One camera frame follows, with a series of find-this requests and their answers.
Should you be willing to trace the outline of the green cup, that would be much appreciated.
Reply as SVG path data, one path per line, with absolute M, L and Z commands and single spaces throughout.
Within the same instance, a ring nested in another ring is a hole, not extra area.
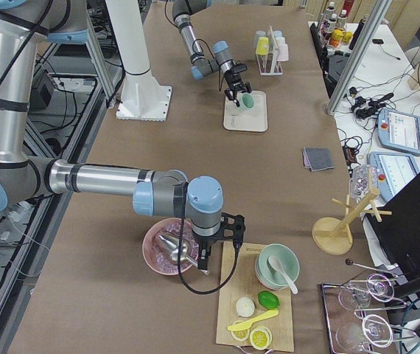
M 254 98 L 252 94 L 249 93 L 242 93 L 239 99 L 239 109 L 243 111 L 251 110 L 254 108 Z

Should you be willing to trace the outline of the cream rabbit tray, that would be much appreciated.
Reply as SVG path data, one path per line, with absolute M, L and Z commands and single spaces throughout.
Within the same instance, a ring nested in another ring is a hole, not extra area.
M 266 93 L 252 91 L 254 108 L 243 111 L 225 98 L 223 126 L 231 131 L 265 132 L 268 129 Z

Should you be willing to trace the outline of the yellow cup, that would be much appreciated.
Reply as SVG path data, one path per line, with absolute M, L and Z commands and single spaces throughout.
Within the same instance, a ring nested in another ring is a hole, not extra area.
M 266 36 L 261 36 L 258 38 L 256 43 L 255 53 L 257 55 L 265 56 L 268 55 L 270 51 L 270 40 Z

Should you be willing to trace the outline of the pink cup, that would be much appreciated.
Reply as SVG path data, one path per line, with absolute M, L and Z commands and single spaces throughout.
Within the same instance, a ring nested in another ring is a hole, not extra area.
M 286 62 L 289 60 L 289 47 L 287 44 L 279 44 L 277 49 L 277 62 Z

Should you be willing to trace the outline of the grey cup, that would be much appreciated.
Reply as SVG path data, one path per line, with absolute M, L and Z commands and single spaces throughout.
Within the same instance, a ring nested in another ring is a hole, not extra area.
M 265 37 L 265 36 L 266 36 L 266 32 L 264 30 L 257 30 L 255 32 L 254 37 L 253 37 L 253 47 L 254 47 L 254 49 L 257 48 L 257 44 L 259 42 L 259 39 L 261 37 Z

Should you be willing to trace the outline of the cream white cup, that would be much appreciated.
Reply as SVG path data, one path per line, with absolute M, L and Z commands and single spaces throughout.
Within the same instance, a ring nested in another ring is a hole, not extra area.
M 277 47 L 283 46 L 286 44 L 285 38 L 283 36 L 275 37 Z

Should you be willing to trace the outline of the clear glass cup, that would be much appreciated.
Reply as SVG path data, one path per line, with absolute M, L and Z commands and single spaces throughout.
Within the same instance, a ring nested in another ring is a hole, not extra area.
M 360 201 L 372 190 L 379 192 L 378 172 L 375 166 L 369 164 L 356 166 L 349 180 L 348 196 L 355 201 Z

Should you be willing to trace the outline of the wine glass rack tray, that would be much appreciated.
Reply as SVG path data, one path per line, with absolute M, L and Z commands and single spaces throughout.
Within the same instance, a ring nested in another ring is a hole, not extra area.
M 420 301 L 407 298 L 414 291 L 400 268 L 375 268 L 350 258 L 346 265 L 370 274 L 321 285 L 330 353 L 385 353 L 392 347 L 400 353 L 417 351 L 420 326 L 411 329 L 406 324 Z

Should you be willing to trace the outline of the metal ice scoop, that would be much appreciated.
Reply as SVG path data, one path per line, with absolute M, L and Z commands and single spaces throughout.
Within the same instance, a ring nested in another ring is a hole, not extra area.
M 178 238 L 169 232 L 158 234 L 158 247 L 165 254 L 167 259 L 174 265 L 178 261 Z M 183 239 L 181 249 L 181 262 L 188 262 L 197 267 L 197 261 L 192 257 L 192 245 L 188 240 Z

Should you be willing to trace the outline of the pink ribbed bowl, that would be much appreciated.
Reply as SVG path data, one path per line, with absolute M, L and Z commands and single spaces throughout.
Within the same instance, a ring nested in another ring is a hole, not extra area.
M 167 218 L 154 224 L 146 233 L 142 243 L 142 254 L 148 266 L 159 274 L 175 276 L 178 275 L 177 260 L 171 261 L 168 254 L 163 249 L 163 243 L 159 239 L 162 232 L 169 232 L 173 237 L 178 237 L 181 228 L 181 219 Z M 184 221 L 183 240 L 189 244 L 187 256 L 195 261 L 198 256 L 198 244 L 192 234 L 192 225 L 189 221 Z M 192 267 L 188 260 L 182 259 L 181 272 L 185 272 Z

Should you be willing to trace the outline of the white ceramic spoon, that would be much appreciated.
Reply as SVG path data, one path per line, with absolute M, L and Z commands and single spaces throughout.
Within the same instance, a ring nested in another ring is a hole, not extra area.
M 284 280 L 287 282 L 287 285 L 288 285 L 289 289 L 292 291 L 292 293 L 294 295 L 296 295 L 298 293 L 298 288 L 295 285 L 294 281 L 290 278 L 288 273 L 284 270 L 284 267 L 283 267 L 280 259 L 275 255 L 270 255 L 268 257 L 268 262 L 269 262 L 270 266 L 276 272 L 280 273 L 280 275 L 283 276 Z

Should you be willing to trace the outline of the white garlic bulb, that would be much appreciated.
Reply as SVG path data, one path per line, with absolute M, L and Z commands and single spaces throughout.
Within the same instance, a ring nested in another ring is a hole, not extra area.
M 235 308 L 238 316 L 249 318 L 254 314 L 256 306 L 250 297 L 242 296 L 237 300 Z

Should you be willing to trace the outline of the wooden cutting board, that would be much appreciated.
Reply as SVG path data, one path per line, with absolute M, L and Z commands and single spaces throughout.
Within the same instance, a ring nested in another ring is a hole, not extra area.
M 247 296 L 255 303 L 255 315 L 265 312 L 257 299 L 257 294 L 265 289 L 256 276 L 255 262 L 264 246 L 244 243 L 239 251 L 237 267 L 229 282 L 220 289 L 217 312 L 216 343 L 234 346 L 239 342 L 233 338 L 228 326 L 239 318 L 236 310 L 237 300 Z M 292 293 L 289 290 L 273 292 L 280 301 L 279 314 L 271 319 L 257 322 L 254 327 L 266 326 L 273 334 L 271 349 L 283 352 L 295 350 L 292 318 Z

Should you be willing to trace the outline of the green lime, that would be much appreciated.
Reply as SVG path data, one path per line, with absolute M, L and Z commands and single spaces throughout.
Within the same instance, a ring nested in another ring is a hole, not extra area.
M 268 310 L 277 309 L 280 306 L 279 298 L 270 291 L 260 291 L 257 298 L 259 304 Z

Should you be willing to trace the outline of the yellow plastic knife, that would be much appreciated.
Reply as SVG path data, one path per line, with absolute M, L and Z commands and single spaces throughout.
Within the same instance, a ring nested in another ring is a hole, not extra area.
M 264 321 L 266 319 L 271 319 L 279 315 L 278 309 L 270 309 L 265 311 L 264 313 L 259 314 L 258 316 L 254 316 L 250 319 L 247 319 L 243 322 L 239 322 L 237 324 L 232 324 L 227 327 L 228 331 L 241 331 L 250 329 L 251 326 L 257 322 Z

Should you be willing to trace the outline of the grey folded cloth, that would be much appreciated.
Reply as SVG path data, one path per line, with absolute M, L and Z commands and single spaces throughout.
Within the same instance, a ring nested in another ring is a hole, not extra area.
M 304 167 L 312 172 L 334 168 L 332 155 L 327 148 L 304 147 L 302 149 L 302 156 Z

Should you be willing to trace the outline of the lemon half slice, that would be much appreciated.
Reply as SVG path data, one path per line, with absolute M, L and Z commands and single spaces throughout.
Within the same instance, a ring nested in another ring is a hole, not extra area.
M 267 327 L 256 327 L 249 335 L 251 346 L 256 350 L 266 350 L 272 343 L 272 333 Z

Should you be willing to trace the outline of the wooden mug tree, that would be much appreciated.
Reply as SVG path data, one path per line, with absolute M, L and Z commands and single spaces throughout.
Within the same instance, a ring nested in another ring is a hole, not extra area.
M 348 195 L 345 202 L 333 198 L 332 202 L 345 209 L 344 218 L 340 220 L 325 217 L 317 220 L 312 227 L 312 238 L 315 244 L 328 254 L 342 255 L 347 253 L 353 244 L 349 224 L 355 218 L 360 217 L 363 213 L 367 213 L 373 215 L 377 221 L 382 222 L 383 215 L 392 215 L 391 211 L 382 211 L 376 206 L 375 200 L 379 194 L 380 191 L 372 190 L 360 201 L 355 201 Z

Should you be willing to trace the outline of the blue teach pendant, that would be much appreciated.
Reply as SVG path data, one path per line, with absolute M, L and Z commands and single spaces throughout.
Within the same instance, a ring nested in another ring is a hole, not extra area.
M 391 200 L 420 172 L 409 153 L 372 152 L 368 163 L 378 169 L 378 186 L 384 202 Z
M 377 116 L 379 143 L 389 148 L 420 156 L 420 117 L 389 108 Z

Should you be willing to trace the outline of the black laptop monitor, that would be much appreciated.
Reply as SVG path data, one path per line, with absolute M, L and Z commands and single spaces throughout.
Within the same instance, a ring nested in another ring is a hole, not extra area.
M 372 216 L 367 219 L 387 258 L 398 264 L 407 279 L 395 287 L 395 294 L 417 294 L 420 299 L 420 173 L 381 209 L 392 214 L 382 222 Z

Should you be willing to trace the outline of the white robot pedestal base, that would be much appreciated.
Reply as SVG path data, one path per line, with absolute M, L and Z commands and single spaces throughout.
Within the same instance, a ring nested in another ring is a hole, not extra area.
M 151 71 L 138 2 L 110 0 L 106 6 L 125 71 L 116 117 L 165 121 L 172 88 L 160 85 Z

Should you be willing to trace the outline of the aluminium frame post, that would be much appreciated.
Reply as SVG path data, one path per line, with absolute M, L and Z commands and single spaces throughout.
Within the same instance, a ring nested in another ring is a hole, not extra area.
M 378 26 L 381 24 L 385 14 L 388 11 L 392 1 L 391 0 L 377 0 L 370 12 L 368 20 L 364 24 L 354 49 L 349 57 L 348 63 L 332 93 L 329 103 L 326 107 L 328 115 L 334 116 L 338 106 L 344 95 L 348 93 L 349 84 L 353 80 L 359 65 L 366 54 L 369 44 L 373 39 Z

